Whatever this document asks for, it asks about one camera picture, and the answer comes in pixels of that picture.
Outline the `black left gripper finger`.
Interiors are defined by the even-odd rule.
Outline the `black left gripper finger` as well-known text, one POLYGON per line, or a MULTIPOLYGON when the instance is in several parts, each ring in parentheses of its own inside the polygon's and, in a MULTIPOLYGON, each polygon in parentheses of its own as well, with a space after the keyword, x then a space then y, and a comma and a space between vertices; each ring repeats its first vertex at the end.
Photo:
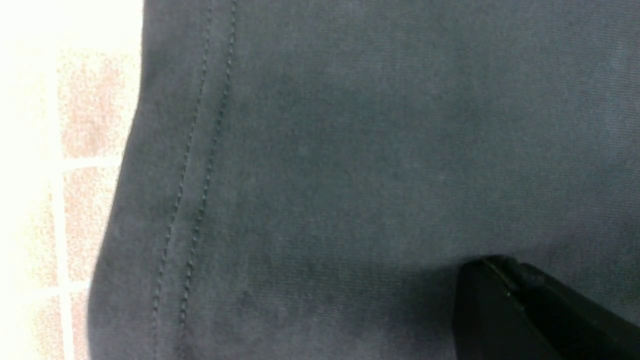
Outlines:
POLYGON ((458 360, 637 360, 640 330, 537 267, 492 255, 462 265, 458 360))

